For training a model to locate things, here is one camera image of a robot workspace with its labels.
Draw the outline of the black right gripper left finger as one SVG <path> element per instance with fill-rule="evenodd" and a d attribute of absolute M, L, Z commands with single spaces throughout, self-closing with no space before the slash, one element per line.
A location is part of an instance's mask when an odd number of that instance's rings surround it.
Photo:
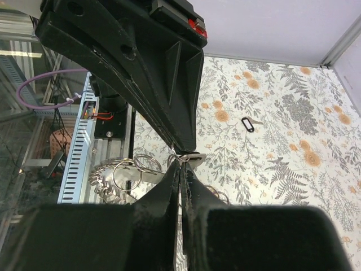
<path fill-rule="evenodd" d="M 24 214 L 2 270 L 174 270 L 179 178 L 172 162 L 131 205 L 44 204 Z"/>

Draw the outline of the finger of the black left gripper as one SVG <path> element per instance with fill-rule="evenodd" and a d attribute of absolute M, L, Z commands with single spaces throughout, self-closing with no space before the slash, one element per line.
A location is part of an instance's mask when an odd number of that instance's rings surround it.
<path fill-rule="evenodd" d="M 42 13 L 36 35 L 41 44 L 86 68 L 132 105 L 168 146 L 176 144 L 175 133 L 161 119 L 164 110 L 147 86 L 135 79 L 140 71 L 128 72 L 92 38 L 53 11 Z"/>
<path fill-rule="evenodd" d="M 57 1 L 56 14 L 82 30 L 154 95 L 176 148 L 196 148 L 196 45 L 149 14 L 149 1 Z"/>

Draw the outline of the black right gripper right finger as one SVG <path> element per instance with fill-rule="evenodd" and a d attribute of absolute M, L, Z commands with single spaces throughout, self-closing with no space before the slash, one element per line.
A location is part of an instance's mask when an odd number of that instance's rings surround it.
<path fill-rule="evenodd" d="M 180 189 L 189 270 L 351 270 L 321 209 L 227 205 L 187 163 L 180 169 Z"/>

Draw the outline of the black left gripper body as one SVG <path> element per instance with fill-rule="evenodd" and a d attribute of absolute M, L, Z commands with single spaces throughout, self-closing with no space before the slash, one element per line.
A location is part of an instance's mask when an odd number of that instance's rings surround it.
<path fill-rule="evenodd" d="M 132 105 L 168 146 L 196 148 L 204 19 L 188 1 L 42 1 L 36 36 Z"/>

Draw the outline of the large metal keyring disc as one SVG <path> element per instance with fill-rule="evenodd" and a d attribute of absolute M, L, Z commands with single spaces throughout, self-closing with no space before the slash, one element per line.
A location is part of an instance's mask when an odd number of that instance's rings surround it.
<path fill-rule="evenodd" d="M 145 154 L 134 158 L 103 160 L 90 171 L 88 184 L 94 193 L 107 204 L 133 204 L 137 198 L 131 191 L 143 183 L 157 185 L 164 174 L 160 163 Z"/>

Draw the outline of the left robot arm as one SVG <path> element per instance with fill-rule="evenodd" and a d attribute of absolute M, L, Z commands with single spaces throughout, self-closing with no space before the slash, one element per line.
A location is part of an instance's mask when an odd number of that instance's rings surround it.
<path fill-rule="evenodd" d="M 41 44 L 92 74 L 109 112 L 130 104 L 178 153 L 196 149 L 204 19 L 188 1 L 43 1 Z"/>

